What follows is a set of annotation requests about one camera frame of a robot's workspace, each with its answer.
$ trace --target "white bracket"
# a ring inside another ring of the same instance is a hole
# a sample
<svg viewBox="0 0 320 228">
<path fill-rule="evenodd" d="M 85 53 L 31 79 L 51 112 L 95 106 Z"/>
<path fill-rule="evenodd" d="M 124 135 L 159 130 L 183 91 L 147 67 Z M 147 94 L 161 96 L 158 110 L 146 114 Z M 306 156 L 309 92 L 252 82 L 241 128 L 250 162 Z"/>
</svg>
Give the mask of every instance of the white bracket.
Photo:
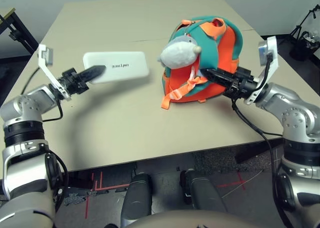
<svg viewBox="0 0 320 228">
<path fill-rule="evenodd" d="M 271 78 L 271 76 L 275 73 L 277 68 L 279 67 L 278 63 L 278 48 L 277 48 L 277 40 L 275 36 L 267 38 L 266 41 L 263 41 L 259 43 L 259 55 L 260 55 L 260 64 L 264 66 L 267 62 L 267 54 L 272 53 L 273 61 L 270 63 L 269 72 L 267 73 L 267 78 L 265 81 L 264 86 L 267 84 L 268 80 Z M 255 81 L 257 82 L 257 87 L 260 87 L 264 77 L 265 77 L 265 69 L 261 72 L 258 78 L 255 78 Z M 244 100 L 244 103 L 247 105 L 252 104 L 256 98 L 259 96 L 260 92 L 263 90 L 263 87 L 261 87 L 259 90 L 254 91 L 250 97 Z"/>
<path fill-rule="evenodd" d="M 66 100 L 70 100 L 71 96 L 59 83 L 55 76 L 50 72 L 48 66 L 53 64 L 53 50 L 47 48 L 44 44 L 39 44 L 38 48 L 38 66 L 42 69 L 44 74 L 50 79 L 51 84 L 64 96 Z"/>
</svg>

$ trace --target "floor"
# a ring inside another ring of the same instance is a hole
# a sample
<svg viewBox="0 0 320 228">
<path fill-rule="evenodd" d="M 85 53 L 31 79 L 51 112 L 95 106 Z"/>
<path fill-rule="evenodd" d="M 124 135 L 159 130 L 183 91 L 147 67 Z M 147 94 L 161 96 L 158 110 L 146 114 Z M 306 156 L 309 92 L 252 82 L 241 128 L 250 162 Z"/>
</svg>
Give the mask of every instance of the floor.
<svg viewBox="0 0 320 228">
<path fill-rule="evenodd" d="M 291 48 L 292 45 L 288 42 L 282 44 L 279 48 L 280 55 L 320 94 L 319 67 L 309 60 L 305 62 L 293 60 L 289 56 Z M 0 104 L 25 64 L 26 62 L 0 63 Z M 197 168 L 208 175 L 221 196 L 238 187 L 224 198 L 230 213 L 262 227 L 284 227 L 272 201 L 269 154 L 266 152 L 243 164 L 237 164 L 234 155 L 241 150 L 243 147 L 227 147 L 81 171 L 76 175 L 80 178 L 93 179 L 93 190 L 88 192 L 86 189 L 70 188 L 68 197 L 56 214 L 56 226 L 103 228 L 108 223 L 119 225 L 121 207 L 126 194 L 125 187 L 129 184 L 134 171 L 148 173 L 152 178 L 153 213 L 191 209 L 190 205 L 183 202 L 179 175 L 181 170 Z M 279 161 L 281 153 L 281 149 L 277 150 L 275 162 Z M 246 181 L 248 182 L 243 186 L 239 186 Z M 108 191 L 111 186 L 117 186 L 117 189 Z"/>
</svg>

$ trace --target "backpack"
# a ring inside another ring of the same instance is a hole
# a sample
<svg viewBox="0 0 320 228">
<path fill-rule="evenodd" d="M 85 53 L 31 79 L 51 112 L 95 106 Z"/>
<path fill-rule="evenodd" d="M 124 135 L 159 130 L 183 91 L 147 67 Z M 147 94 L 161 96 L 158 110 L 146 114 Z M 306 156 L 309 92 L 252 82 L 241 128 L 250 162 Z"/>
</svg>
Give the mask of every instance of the backpack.
<svg viewBox="0 0 320 228">
<path fill-rule="evenodd" d="M 225 87 L 209 82 L 201 69 L 234 73 L 242 45 L 240 30 L 227 19 L 203 16 L 182 20 L 159 58 L 164 66 L 161 107 L 168 109 L 170 102 L 202 103 L 223 93 Z"/>
</svg>

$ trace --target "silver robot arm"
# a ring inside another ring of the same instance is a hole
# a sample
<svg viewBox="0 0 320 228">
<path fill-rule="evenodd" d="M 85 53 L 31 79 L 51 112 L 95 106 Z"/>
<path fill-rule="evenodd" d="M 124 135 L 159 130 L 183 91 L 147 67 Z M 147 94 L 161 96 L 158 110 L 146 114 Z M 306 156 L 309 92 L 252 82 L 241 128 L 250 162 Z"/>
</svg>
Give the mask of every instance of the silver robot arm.
<svg viewBox="0 0 320 228">
<path fill-rule="evenodd" d="M 56 105 L 52 91 L 42 86 L 0 109 L 6 144 L 2 187 L 9 199 L 0 209 L 0 227 L 53 226 L 62 174 L 45 140 L 42 114 Z"/>
<path fill-rule="evenodd" d="M 19 95 L 0 108 L 6 146 L 2 151 L 2 188 L 9 200 L 0 209 L 0 227 L 54 226 L 56 210 L 63 200 L 58 189 L 63 182 L 68 185 L 68 179 L 60 171 L 58 161 L 66 171 L 63 162 L 45 140 L 42 115 L 58 106 L 62 117 L 60 100 L 70 100 L 72 94 L 86 91 L 86 82 L 106 68 L 93 66 L 79 74 L 72 68 L 57 80 L 47 68 L 50 64 L 52 50 L 40 45 L 38 65 L 51 84 Z"/>
<path fill-rule="evenodd" d="M 244 103 L 255 103 L 280 121 L 284 155 L 275 174 L 274 201 L 284 222 L 285 210 L 292 214 L 298 227 L 316 228 L 320 225 L 320 108 L 303 101 L 290 89 L 267 84 L 278 68 L 275 37 L 260 43 L 258 50 L 260 63 L 265 65 L 258 78 L 241 67 L 234 74 L 220 69 L 205 69 L 201 73 L 209 81 L 226 87 L 224 95 L 233 104 L 244 98 Z"/>
<path fill-rule="evenodd" d="M 320 108 L 270 83 L 256 106 L 283 126 L 284 155 L 276 176 L 277 199 L 302 227 L 320 225 Z"/>
</svg>

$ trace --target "buckle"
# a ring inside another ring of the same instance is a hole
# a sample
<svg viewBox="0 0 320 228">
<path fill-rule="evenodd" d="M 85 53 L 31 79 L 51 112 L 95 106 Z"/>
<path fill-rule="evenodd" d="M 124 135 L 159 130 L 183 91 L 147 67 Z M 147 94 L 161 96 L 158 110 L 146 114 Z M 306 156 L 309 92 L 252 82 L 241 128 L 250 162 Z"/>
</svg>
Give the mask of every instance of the buckle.
<svg viewBox="0 0 320 228">
<path fill-rule="evenodd" d="M 175 89 L 170 93 L 170 98 L 174 99 L 174 100 L 179 100 L 181 99 L 183 96 L 180 93 L 179 89 Z"/>
</svg>

